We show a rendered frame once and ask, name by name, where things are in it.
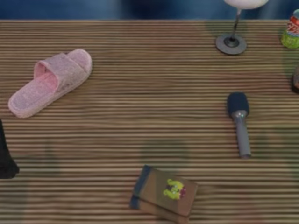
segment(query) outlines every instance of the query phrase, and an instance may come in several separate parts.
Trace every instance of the pink slipper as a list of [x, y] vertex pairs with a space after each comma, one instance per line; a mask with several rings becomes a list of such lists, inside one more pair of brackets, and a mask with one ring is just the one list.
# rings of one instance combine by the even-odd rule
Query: pink slipper
[[76, 89], [91, 72], [92, 58], [81, 49], [39, 61], [34, 79], [10, 98], [8, 107], [19, 118], [31, 117]]

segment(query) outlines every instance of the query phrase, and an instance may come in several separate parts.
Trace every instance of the slipper strap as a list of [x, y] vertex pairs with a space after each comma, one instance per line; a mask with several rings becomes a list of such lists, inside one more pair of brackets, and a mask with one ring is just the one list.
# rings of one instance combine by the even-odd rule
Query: slipper strap
[[43, 75], [46, 71], [50, 71], [56, 76], [56, 91], [63, 91], [76, 84], [84, 76], [82, 74], [86, 73], [64, 53], [37, 62], [34, 67], [34, 78]]

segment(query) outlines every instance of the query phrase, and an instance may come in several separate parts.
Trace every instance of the brown striped tablecloth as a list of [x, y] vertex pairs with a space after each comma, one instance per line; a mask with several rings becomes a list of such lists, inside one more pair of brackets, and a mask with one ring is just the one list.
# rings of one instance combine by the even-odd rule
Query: brown striped tablecloth
[[[0, 181], [1, 224], [168, 224], [128, 209], [144, 164], [200, 185], [192, 224], [299, 223], [299, 51], [286, 21], [1, 21], [0, 118], [21, 168]], [[83, 48], [90, 78], [30, 119], [7, 108], [37, 60]], [[238, 158], [230, 92], [244, 91], [253, 158]]]

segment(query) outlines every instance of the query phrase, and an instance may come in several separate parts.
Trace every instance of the can label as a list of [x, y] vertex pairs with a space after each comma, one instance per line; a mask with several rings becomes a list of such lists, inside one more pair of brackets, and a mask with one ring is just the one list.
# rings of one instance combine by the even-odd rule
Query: can label
[[287, 48], [299, 48], [299, 19], [296, 16], [291, 16], [281, 43]]

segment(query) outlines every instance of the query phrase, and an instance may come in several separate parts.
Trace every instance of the tabletop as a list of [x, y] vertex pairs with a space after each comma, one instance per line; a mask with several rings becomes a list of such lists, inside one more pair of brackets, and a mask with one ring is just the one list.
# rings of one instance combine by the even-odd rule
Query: tabletop
[[[191, 224], [299, 222], [298, 50], [287, 21], [241, 21], [240, 56], [214, 45], [233, 21], [1, 21], [0, 118], [21, 172], [0, 182], [5, 224], [169, 224], [128, 208], [144, 164], [199, 184]], [[90, 78], [36, 116], [10, 96], [38, 60], [86, 49]], [[226, 99], [246, 93], [252, 158]]]

